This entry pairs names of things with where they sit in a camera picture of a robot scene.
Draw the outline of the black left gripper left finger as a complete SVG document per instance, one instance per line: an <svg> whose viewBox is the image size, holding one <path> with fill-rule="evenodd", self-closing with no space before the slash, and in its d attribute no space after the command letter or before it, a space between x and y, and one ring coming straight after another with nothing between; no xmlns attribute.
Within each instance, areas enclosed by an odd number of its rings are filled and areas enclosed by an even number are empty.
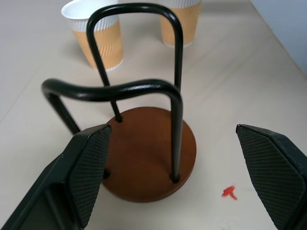
<svg viewBox="0 0 307 230"><path fill-rule="evenodd" d="M4 230L83 230L104 177L111 126L75 134L39 175Z"/></svg>

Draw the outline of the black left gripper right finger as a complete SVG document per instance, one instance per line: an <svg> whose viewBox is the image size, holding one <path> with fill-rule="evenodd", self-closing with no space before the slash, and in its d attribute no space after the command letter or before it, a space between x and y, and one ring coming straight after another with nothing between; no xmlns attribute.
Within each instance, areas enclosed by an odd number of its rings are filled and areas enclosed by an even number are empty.
<svg viewBox="0 0 307 230"><path fill-rule="evenodd" d="M236 126L248 173L279 230L307 228L307 157L285 135L250 125Z"/></svg>

